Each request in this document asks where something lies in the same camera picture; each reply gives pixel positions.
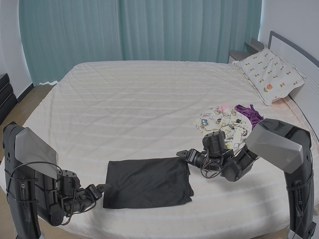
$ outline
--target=pillow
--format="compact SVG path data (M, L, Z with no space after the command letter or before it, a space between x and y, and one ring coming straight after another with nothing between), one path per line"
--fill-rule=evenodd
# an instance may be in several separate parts
M288 96L291 90L305 83L295 66L281 60L268 48L236 62L235 65L267 106Z

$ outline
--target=tiled floor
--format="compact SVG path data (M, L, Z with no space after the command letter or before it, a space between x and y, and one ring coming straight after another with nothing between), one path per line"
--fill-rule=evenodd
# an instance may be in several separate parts
M31 92L17 104L10 112L8 117L0 126L0 142L2 142L3 127L14 121L18 125L23 125L26 119L31 115L33 110L42 102L42 99L46 97L48 92L52 89L51 85L40 85L35 87ZM0 147L0 160L3 159L3 148ZM44 231L46 239L80 239L76 235L70 234L60 228L52 227L45 221L39 219L40 228ZM16 232L14 230L14 224L12 221L9 205L6 201L5 193L0 190L0 238L1 239L15 239ZM277 233L256 237L254 239L286 239L286 230L283 229Z

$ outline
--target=white bed sheet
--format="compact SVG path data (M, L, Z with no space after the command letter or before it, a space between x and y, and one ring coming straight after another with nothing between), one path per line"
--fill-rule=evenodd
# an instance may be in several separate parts
M52 146L59 165L81 185L104 183L110 160L175 157L202 149L194 119L210 106L253 104L261 115L308 129L289 100L265 106L232 64L121 61L75 66L34 110L24 126ZM318 145L313 139L315 203ZM4 162L0 183L5 189ZM102 238L252 238L289 223L283 172L263 159L233 183L205 179L190 166L192 202L154 209L102 208L74 215L71 233Z

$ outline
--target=headboard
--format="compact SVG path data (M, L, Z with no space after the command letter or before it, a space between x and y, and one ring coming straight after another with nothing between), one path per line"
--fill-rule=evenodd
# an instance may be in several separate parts
M287 62L292 63L299 73L305 75L305 84L292 90L289 96L299 106L318 138L319 61L307 51L274 31L270 32L268 49Z

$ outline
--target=teal curtain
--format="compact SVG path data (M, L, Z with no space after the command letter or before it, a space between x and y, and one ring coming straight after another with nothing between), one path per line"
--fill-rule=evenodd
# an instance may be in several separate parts
M19 0L34 85L82 62L227 63L259 33L262 0Z

